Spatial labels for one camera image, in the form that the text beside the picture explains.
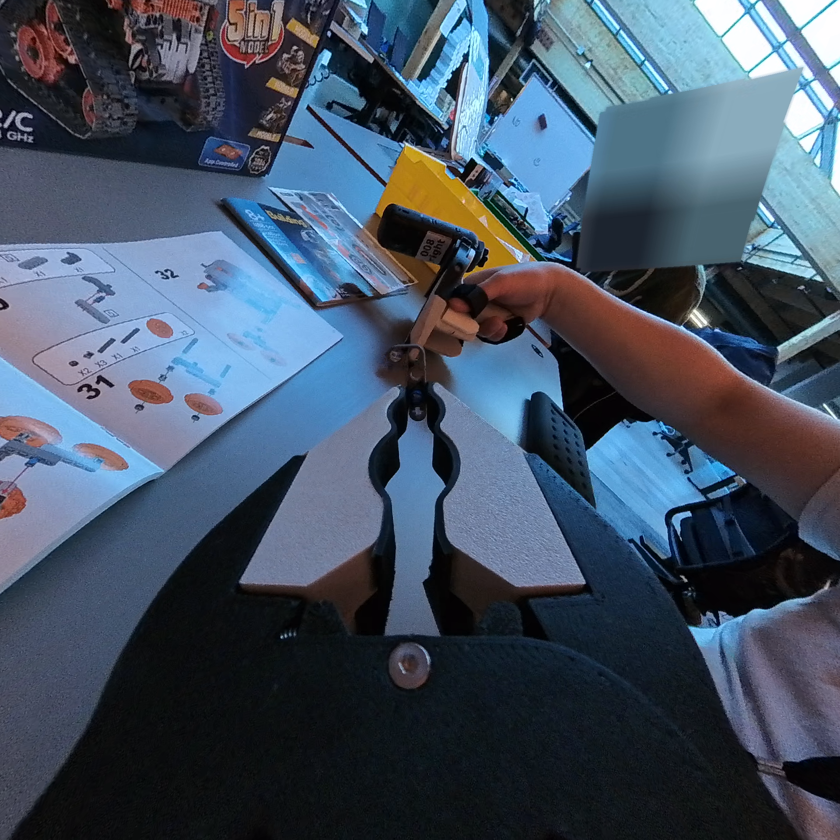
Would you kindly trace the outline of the person's right forearm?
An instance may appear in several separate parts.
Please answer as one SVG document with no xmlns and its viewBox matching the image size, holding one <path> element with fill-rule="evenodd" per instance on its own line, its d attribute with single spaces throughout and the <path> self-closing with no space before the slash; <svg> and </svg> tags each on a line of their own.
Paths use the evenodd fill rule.
<svg viewBox="0 0 840 840">
<path fill-rule="evenodd" d="M 636 407 L 793 517 L 838 513 L 838 421 L 737 371 L 708 343 L 548 266 L 544 318 Z"/>
</svg>

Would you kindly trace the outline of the green plastic bin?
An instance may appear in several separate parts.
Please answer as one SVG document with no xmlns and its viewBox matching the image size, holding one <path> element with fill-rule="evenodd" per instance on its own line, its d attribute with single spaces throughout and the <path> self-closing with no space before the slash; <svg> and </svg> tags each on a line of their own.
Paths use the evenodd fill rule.
<svg viewBox="0 0 840 840">
<path fill-rule="evenodd" d="M 530 236 L 535 234 L 534 229 L 528 223 L 525 216 L 500 192 L 494 192 L 488 197 L 481 199 L 483 204 L 494 214 L 500 224 L 509 231 L 522 250 L 527 252 L 536 261 L 545 261 L 545 255 L 536 249 Z"/>
</svg>

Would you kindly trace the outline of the grey desk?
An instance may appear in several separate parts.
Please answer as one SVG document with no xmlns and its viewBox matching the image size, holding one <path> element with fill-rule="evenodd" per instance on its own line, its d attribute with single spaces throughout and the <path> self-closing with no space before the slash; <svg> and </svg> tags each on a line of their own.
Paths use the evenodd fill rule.
<svg viewBox="0 0 840 840">
<path fill-rule="evenodd" d="M 227 196 L 273 203 L 271 186 L 333 193 L 361 222 L 383 192 L 298 112 L 263 179 L 2 149 L 3 244 L 113 242 L 221 231 L 278 279 L 226 215 Z M 2 594 L 2 838 L 36 802 L 88 724 L 121 649 L 192 548 L 291 456 L 391 384 L 384 353 L 423 293 L 322 313 L 343 340 L 239 414 L 161 478 L 64 542 Z"/>
</svg>

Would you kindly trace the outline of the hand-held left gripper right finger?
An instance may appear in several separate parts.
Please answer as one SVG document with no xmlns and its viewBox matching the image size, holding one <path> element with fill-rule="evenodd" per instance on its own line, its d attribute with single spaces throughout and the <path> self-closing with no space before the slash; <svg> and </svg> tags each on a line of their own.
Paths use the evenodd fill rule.
<svg viewBox="0 0 840 840">
<path fill-rule="evenodd" d="M 428 387 L 435 502 L 427 599 L 441 634 L 495 602 L 578 595 L 586 582 L 523 450 L 439 384 Z"/>
</svg>

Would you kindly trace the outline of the blue instruction booklet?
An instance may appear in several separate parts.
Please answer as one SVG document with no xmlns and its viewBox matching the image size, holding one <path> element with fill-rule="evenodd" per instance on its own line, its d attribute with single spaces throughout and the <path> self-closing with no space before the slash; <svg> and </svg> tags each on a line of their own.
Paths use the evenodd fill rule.
<svg viewBox="0 0 840 840">
<path fill-rule="evenodd" d="M 377 299 L 361 273 L 295 212 L 236 197 L 221 206 L 313 307 Z"/>
</svg>

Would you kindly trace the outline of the yellow plastic bin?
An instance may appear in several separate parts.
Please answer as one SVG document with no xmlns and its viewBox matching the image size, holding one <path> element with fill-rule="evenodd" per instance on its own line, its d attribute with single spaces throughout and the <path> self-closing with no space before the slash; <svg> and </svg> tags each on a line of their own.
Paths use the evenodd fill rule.
<svg viewBox="0 0 840 840">
<path fill-rule="evenodd" d="M 504 225 L 444 162 L 406 145 L 400 153 L 383 195 L 376 207 L 382 215 L 389 204 L 399 204 L 419 213 L 472 230 L 489 250 L 486 268 L 536 261 L 525 243 Z"/>
</svg>

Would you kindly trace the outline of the person's right hand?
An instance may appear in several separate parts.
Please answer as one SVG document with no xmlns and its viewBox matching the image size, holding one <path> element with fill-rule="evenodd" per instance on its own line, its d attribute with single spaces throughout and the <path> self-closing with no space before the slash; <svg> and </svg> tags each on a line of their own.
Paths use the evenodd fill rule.
<svg viewBox="0 0 840 840">
<path fill-rule="evenodd" d="M 437 327 L 461 343 L 513 340 L 549 312 L 567 273 L 549 262 L 475 270 L 458 279 L 448 269 L 430 293 L 447 302 Z"/>
</svg>

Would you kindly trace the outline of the robot kit box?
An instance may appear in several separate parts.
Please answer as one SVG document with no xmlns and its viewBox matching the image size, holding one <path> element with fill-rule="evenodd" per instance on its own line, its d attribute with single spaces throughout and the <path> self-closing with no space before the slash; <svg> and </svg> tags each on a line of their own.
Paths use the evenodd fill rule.
<svg viewBox="0 0 840 840">
<path fill-rule="evenodd" d="M 335 1 L 2 1 L 2 146 L 261 177 Z"/>
</svg>

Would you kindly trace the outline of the robot sticker sheet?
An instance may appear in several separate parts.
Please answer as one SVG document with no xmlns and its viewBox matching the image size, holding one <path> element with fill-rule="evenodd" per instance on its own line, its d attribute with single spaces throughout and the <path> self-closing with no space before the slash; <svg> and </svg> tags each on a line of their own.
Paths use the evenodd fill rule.
<svg viewBox="0 0 840 840">
<path fill-rule="evenodd" d="M 417 281 L 379 246 L 338 198 L 329 192 L 270 190 L 365 279 L 381 297 L 393 296 Z"/>
</svg>

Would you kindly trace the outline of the whiteboard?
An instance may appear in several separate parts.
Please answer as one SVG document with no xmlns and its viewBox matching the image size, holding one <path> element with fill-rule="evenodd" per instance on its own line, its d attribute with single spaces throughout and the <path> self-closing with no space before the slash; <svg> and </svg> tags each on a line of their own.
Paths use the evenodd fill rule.
<svg viewBox="0 0 840 840">
<path fill-rule="evenodd" d="M 538 77 L 486 138 L 490 151 L 551 209 L 589 169 L 594 139 Z"/>
</svg>

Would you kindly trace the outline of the navy jacket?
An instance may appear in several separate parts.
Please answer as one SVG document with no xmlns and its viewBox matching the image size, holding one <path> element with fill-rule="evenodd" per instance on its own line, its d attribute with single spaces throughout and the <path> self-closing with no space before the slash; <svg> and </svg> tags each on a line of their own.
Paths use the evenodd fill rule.
<svg viewBox="0 0 840 840">
<path fill-rule="evenodd" d="M 769 386 L 774 378 L 779 351 L 750 337 L 709 327 L 688 328 L 715 348 L 734 368 L 750 379 Z"/>
</svg>

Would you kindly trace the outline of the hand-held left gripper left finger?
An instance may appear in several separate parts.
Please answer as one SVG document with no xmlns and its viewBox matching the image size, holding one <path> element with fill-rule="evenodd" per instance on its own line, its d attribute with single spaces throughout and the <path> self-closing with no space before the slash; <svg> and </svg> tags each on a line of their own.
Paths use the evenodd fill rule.
<svg viewBox="0 0 840 840">
<path fill-rule="evenodd" d="M 393 387 L 303 460 L 240 579 L 248 592 L 329 601 L 358 633 L 384 631 L 395 571 L 392 504 L 403 388 Z"/>
</svg>

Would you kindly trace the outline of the grey table with wooden edge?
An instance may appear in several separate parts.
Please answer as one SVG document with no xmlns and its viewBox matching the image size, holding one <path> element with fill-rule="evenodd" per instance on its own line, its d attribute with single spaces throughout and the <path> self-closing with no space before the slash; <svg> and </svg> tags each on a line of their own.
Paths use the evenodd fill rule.
<svg viewBox="0 0 840 840">
<path fill-rule="evenodd" d="M 360 162 L 383 186 L 391 178 L 397 159 L 405 143 L 389 140 L 385 136 L 364 129 L 336 111 L 327 110 L 329 101 L 347 102 L 355 95 L 349 83 L 338 76 L 329 75 L 323 67 L 316 69 L 306 90 L 301 105 L 305 113 L 325 129 L 342 147 Z"/>
</svg>

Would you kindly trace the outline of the grey holed beam with blue pin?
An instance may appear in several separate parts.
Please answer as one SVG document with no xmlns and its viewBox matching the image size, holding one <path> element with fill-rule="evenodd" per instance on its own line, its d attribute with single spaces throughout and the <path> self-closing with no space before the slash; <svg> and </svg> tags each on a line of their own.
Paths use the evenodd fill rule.
<svg viewBox="0 0 840 840">
<path fill-rule="evenodd" d="M 427 416 L 427 363 L 425 349 L 416 343 L 392 346 L 386 359 L 406 367 L 406 406 L 408 416 L 422 422 Z"/>
</svg>

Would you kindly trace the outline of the wooden easel board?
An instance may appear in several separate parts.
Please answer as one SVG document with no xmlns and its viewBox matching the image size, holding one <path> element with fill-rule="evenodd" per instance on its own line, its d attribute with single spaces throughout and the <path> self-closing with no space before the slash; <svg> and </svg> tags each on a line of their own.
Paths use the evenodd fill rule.
<svg viewBox="0 0 840 840">
<path fill-rule="evenodd" d="M 458 164 L 468 162 L 475 152 L 487 107 L 488 81 L 486 62 L 462 66 L 449 142 L 450 156 Z"/>
</svg>

